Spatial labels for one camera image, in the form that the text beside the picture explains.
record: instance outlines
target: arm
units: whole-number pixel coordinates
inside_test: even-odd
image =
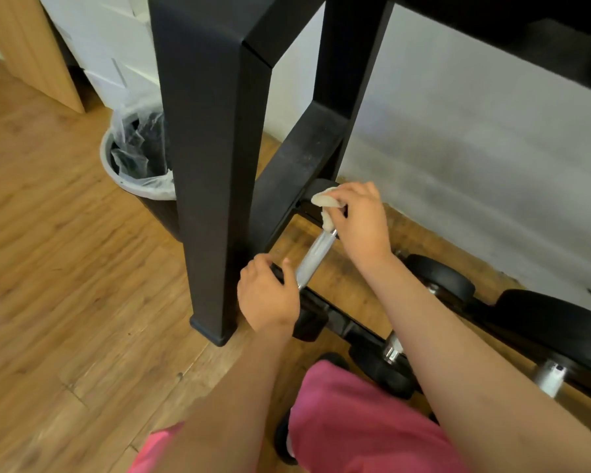
[[[357,268],[382,302],[429,404],[478,472],[591,472],[591,431],[448,310],[392,253],[372,183],[328,193]]]
[[[154,473],[252,473],[283,350],[300,312],[288,259],[282,286],[257,255],[241,271],[239,306],[255,330],[241,357],[203,400],[196,402]]]

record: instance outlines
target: black shoe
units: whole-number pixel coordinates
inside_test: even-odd
[[[326,352],[319,356],[315,363],[326,360],[331,362],[333,365],[338,366],[339,368],[343,368],[350,372],[350,366],[344,357],[339,355],[337,352]],[[278,458],[282,460],[287,465],[297,465],[297,460],[293,458],[289,451],[287,450],[287,436],[289,435],[289,416],[291,415],[291,409],[287,411],[287,413],[282,417],[278,426],[276,427],[276,432],[274,433],[274,449],[278,454]]]

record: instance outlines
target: floor plank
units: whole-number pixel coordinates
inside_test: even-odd
[[[249,342],[241,320],[219,349],[191,330],[183,247],[99,165],[110,112],[93,98],[77,115],[10,77],[0,63],[0,472],[126,470],[153,429],[183,420]],[[264,136],[258,172],[279,143]],[[494,302],[521,286],[392,209],[394,248],[469,277]],[[298,263],[319,229],[293,218],[272,249]],[[383,310],[340,243],[311,287],[385,336]],[[529,374],[533,365],[483,332]],[[260,472],[287,472],[271,447],[307,368],[347,344],[324,331],[291,340],[276,380]],[[591,399],[559,401],[591,428]],[[419,395],[411,403],[423,413]]]

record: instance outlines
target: pink pants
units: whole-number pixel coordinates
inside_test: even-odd
[[[128,473],[150,472],[180,426],[152,433]],[[289,436],[310,473],[468,471],[438,425],[327,361],[304,377]]]

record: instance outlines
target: forearm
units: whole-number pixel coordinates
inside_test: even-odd
[[[261,331],[215,388],[193,406],[154,473],[252,472],[282,352],[291,332]]]
[[[591,432],[393,256],[360,266],[451,440],[477,471],[591,471]]]

